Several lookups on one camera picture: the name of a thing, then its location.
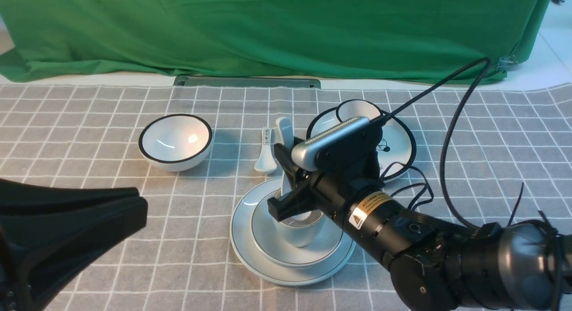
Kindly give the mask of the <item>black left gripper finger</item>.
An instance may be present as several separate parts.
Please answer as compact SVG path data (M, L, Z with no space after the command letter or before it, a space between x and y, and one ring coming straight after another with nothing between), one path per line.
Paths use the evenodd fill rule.
M42 311L85 268L143 229L135 187L63 189L0 183L1 309Z

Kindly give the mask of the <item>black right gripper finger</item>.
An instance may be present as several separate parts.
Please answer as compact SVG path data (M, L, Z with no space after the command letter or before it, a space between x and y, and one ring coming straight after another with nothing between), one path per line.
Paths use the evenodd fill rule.
M279 162L290 186L311 186L311 172L304 170L291 158L292 150L284 144L273 145L274 157Z
M305 213L311 213L318 218L323 217L323 212L319 209L318 203L315 188L308 185L307 187L298 186L279 198L270 197L267 206L270 216L275 221L282 222Z

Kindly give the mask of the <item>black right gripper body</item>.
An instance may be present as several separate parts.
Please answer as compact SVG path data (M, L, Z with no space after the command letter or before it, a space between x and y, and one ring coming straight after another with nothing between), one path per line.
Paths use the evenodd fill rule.
M366 161L345 170L311 172L311 186L315 188L319 209L334 222L343 222L351 202L379 177L379 172L365 167Z

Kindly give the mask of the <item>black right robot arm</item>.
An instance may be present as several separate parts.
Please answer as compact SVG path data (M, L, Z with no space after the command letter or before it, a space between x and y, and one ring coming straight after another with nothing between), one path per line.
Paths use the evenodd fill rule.
M320 210L390 273L412 311L557 311L571 293L571 236L543 218L469 229L407 209L379 180L379 126L344 130L321 146L318 169L302 168L276 143L293 191L268 201L276 221Z

